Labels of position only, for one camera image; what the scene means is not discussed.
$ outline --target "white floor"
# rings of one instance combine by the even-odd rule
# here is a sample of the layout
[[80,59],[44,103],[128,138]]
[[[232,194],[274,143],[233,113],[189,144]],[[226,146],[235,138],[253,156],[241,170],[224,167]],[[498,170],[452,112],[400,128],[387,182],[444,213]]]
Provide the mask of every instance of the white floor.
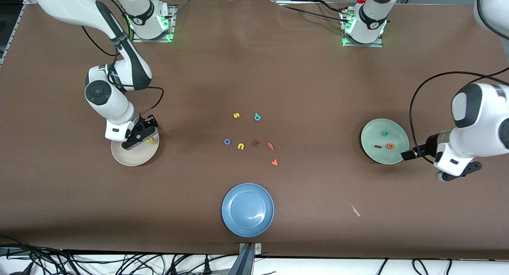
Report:
[[[146,255],[142,260],[153,257],[153,255]],[[209,259],[216,257],[216,255],[209,256]],[[94,260],[94,261],[114,261],[122,260],[123,255],[77,255],[76,259],[80,260]],[[148,263],[153,267],[156,273],[162,273],[163,262],[166,268],[171,264],[173,255],[164,255],[164,259],[154,259]],[[177,267],[179,274],[189,271],[198,264],[204,262],[204,255],[193,255],[185,259]],[[210,262],[212,271],[225,270],[231,268],[236,256],[225,257],[223,259]],[[423,260],[429,275],[445,275],[449,261],[447,260]],[[267,275],[274,273],[275,275],[375,275],[383,259],[256,259],[254,264],[253,275]],[[15,272],[21,272],[29,264],[28,260],[7,260],[5,257],[0,258],[0,275],[9,275]],[[82,264],[92,274],[95,275],[114,275],[122,263],[111,264]],[[132,264],[129,269],[125,270],[122,274],[129,274],[132,270],[137,268],[140,264]],[[417,264],[420,273],[425,274],[419,264]],[[203,271],[200,267],[193,273],[199,274]],[[151,270],[145,268],[136,271],[136,275],[151,275]],[[391,260],[387,262],[383,268],[382,275],[417,275],[412,268],[412,260]],[[509,274],[509,262],[500,261],[470,261],[470,260],[454,260],[450,275],[507,275]],[[42,269],[34,267],[31,275],[43,275]]]

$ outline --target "brown table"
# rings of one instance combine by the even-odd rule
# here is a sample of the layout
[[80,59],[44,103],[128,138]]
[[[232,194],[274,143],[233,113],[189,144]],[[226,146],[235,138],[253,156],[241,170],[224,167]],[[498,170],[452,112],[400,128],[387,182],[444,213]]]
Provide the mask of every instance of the brown table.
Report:
[[[252,239],[270,255],[507,259],[507,155],[441,183],[421,159],[383,166],[359,144],[371,119],[409,132],[410,98],[427,77],[507,66],[500,40],[472,14],[471,6],[396,5],[384,48],[368,49],[342,47],[334,21],[269,1],[192,0],[173,43],[136,44],[151,85],[166,94],[153,110],[156,156],[128,168],[113,159],[105,120],[84,99],[88,69],[111,58],[79,26],[29,6],[0,70],[0,232],[54,248],[232,253],[246,239],[224,226],[222,199],[254,182],[275,203],[272,225]],[[113,51],[105,35],[91,34]],[[451,99],[471,79],[442,77],[422,90],[420,142],[453,126]],[[158,94],[128,98],[143,109]]]

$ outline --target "white scrap of paper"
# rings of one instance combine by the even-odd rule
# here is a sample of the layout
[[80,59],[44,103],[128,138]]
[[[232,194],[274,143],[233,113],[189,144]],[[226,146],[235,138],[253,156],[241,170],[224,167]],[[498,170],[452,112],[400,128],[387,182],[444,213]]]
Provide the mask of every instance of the white scrap of paper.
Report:
[[353,209],[353,212],[355,212],[355,214],[360,217],[360,213],[355,209],[355,207],[353,207],[353,205],[350,205]]

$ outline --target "blue plate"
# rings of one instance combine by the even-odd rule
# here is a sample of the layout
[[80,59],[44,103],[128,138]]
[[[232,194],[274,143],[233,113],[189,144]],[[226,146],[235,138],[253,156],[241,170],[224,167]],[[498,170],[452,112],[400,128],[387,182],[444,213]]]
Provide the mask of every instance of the blue plate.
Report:
[[231,232],[242,237],[255,237],[272,223],[274,202],[265,188],[243,183],[227,193],[221,212],[224,224]]

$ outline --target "plate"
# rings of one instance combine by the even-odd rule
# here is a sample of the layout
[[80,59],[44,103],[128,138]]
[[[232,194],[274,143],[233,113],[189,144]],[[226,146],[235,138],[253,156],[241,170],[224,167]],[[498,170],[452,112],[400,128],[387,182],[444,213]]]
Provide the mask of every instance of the plate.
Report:
[[[364,126],[360,135],[360,142],[364,152],[374,161],[381,164],[396,164],[403,160],[402,152],[408,150],[408,137],[403,128],[389,119],[375,119]],[[387,144],[394,148],[389,150]]]
[[221,212],[224,224],[231,232],[242,237],[255,237],[272,223],[274,202],[265,188],[243,183],[227,193]]
[[159,134],[155,134],[152,139],[153,142],[146,140],[131,150],[122,148],[122,142],[111,141],[111,153],[124,166],[139,166],[148,162],[159,147]]

